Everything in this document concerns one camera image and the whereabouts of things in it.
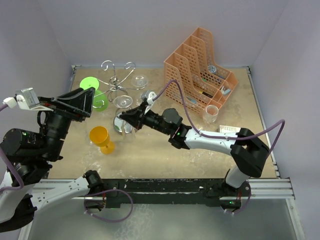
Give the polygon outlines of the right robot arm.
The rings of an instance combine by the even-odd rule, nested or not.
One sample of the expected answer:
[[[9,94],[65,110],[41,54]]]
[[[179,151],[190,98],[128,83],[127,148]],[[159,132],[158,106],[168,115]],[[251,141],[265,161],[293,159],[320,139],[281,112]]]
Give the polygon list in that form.
[[[143,103],[123,111],[119,118],[136,130],[147,126],[169,136],[168,142],[177,149],[210,150],[231,156],[235,166],[227,172],[222,183],[222,190],[228,196],[235,195],[249,178],[261,177],[270,150],[247,128],[231,133],[196,131],[183,123],[175,108],[167,108],[162,114],[157,114],[147,110]]]

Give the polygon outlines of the pink tinted wine glass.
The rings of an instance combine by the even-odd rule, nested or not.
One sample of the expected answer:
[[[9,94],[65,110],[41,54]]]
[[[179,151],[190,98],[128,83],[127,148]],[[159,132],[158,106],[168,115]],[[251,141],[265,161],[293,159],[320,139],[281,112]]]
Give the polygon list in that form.
[[[214,123],[219,114],[219,109],[215,105],[208,105],[203,112],[202,119],[205,123],[212,124]]]

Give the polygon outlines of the green plastic goblet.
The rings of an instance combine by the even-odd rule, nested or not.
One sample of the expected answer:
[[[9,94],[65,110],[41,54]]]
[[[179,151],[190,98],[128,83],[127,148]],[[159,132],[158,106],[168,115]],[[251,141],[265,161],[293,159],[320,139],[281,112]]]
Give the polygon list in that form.
[[[88,76],[83,78],[80,81],[79,87],[86,90],[89,88],[94,88],[94,98],[93,98],[93,109],[97,112],[102,112],[106,110],[109,106],[109,100],[107,99],[106,95],[99,90],[100,82],[97,78],[93,76]]]

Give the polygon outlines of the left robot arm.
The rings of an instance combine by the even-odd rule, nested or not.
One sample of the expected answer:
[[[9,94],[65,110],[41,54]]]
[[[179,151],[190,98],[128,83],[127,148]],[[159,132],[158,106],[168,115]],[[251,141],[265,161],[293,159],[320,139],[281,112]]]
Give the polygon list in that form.
[[[10,129],[0,144],[0,157],[6,172],[0,185],[0,230],[10,232],[31,223],[43,210],[74,197],[98,196],[104,183],[95,170],[43,193],[32,193],[52,168],[62,159],[61,151],[72,122],[90,117],[95,88],[77,88],[57,97],[37,96],[33,88],[17,90],[6,98],[2,108],[18,106],[36,111],[38,132]]]

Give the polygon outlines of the orange plastic goblet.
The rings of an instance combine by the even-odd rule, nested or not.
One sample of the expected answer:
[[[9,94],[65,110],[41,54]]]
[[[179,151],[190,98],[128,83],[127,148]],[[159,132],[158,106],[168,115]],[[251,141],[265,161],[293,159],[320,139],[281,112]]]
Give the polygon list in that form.
[[[96,126],[89,132],[89,138],[99,147],[102,154],[108,155],[115,150],[115,144],[110,140],[108,130],[104,126]]]

